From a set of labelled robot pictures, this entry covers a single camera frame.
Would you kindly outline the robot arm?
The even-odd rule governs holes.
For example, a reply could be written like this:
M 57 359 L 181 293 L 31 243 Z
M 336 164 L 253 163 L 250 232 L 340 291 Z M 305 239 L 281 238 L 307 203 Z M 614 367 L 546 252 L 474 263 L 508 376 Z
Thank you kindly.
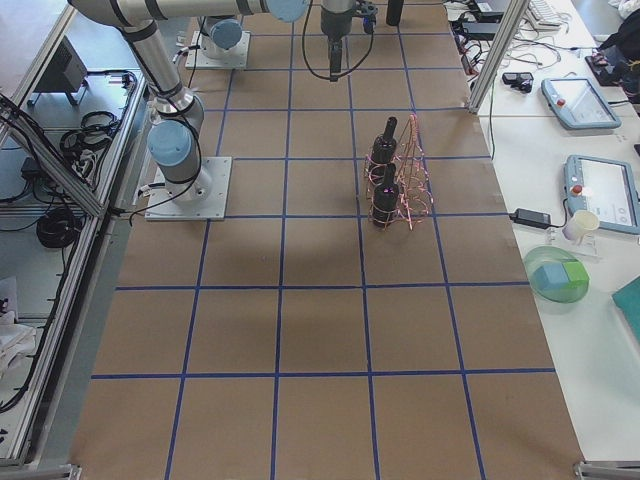
M 311 1 L 237 1 L 237 13 L 214 14 L 205 16 L 201 31 L 213 44 L 229 50 L 241 40 L 242 27 L 237 16 L 251 16 L 269 13 L 283 22 L 295 22 L 304 13 L 310 13 Z M 343 38 L 351 32 L 352 19 L 358 16 L 356 1 L 322 1 L 322 33 L 327 37 L 328 56 L 342 58 Z
M 200 98 L 181 80 L 158 31 L 158 22 L 179 17 L 219 17 L 268 13 L 298 20 L 305 1 L 72 1 L 86 18 L 116 28 L 155 95 L 154 125 L 147 148 L 165 180 L 169 201 L 195 205 L 210 196 L 211 175 L 199 147 L 204 120 Z

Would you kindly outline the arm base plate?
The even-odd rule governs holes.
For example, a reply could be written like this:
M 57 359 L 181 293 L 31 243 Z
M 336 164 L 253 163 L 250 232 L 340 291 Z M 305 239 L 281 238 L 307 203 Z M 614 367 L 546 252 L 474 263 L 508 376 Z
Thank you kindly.
M 192 36 L 192 46 L 199 49 L 190 50 L 185 61 L 187 69 L 240 69 L 247 67 L 250 33 L 242 32 L 241 40 L 230 49 L 223 49 L 213 43 L 209 37 L 195 32 Z
M 220 221 L 225 218 L 231 157 L 204 157 L 199 176 L 189 189 L 188 183 L 169 183 L 153 189 L 150 207 L 144 211 L 148 221 Z

